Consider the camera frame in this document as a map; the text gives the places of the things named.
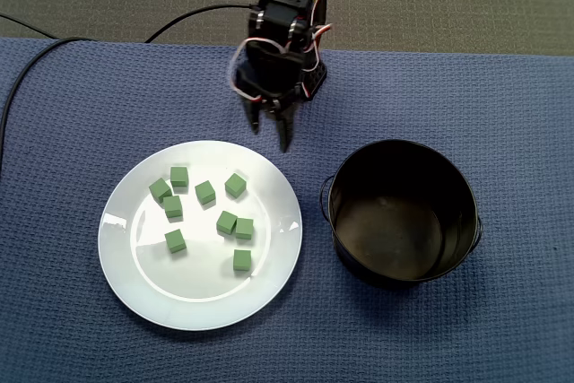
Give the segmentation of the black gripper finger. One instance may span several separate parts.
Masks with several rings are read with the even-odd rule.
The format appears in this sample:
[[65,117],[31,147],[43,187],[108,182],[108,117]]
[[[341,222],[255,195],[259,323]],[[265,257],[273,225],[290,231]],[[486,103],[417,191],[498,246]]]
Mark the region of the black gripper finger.
[[275,122],[281,152],[287,152],[291,145],[297,107],[297,102],[291,103],[278,99],[273,99],[271,102],[269,116]]
[[257,135],[259,132],[259,113],[261,100],[242,99],[242,106],[245,111],[251,131]]

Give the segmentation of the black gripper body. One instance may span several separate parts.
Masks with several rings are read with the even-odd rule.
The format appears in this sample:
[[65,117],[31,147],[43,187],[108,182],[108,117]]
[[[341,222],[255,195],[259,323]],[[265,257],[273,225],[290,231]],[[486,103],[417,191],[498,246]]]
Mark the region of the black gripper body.
[[235,92],[250,102],[270,99],[310,99],[304,83],[303,66],[306,63],[307,41],[296,39],[285,45],[272,39],[244,39],[235,51],[238,60],[243,51],[246,60],[235,66]]

